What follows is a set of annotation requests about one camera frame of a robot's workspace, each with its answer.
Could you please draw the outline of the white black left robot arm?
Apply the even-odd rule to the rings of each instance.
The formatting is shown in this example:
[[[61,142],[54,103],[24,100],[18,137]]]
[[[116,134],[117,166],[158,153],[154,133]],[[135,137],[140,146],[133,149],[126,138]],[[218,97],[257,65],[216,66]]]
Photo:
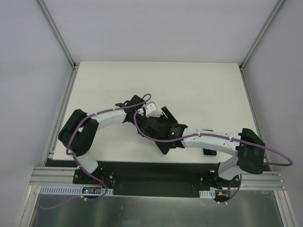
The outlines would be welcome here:
[[[115,104],[107,110],[91,114],[77,109],[71,114],[59,132],[58,140],[66,147],[66,155],[74,159],[88,183],[103,184],[100,167],[90,150],[97,131],[123,123],[150,99],[151,94],[145,94],[142,98],[134,95],[131,100]]]

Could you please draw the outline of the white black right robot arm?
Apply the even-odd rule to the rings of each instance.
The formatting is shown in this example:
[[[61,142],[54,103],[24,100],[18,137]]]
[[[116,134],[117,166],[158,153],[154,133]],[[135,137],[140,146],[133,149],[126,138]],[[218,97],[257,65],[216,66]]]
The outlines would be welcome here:
[[[263,173],[265,144],[251,129],[244,128],[240,133],[200,130],[178,123],[167,107],[155,113],[146,107],[139,109],[133,121],[138,133],[154,141],[164,155],[175,148],[200,148],[230,155],[216,165],[212,181],[217,186],[225,186],[243,173]]]

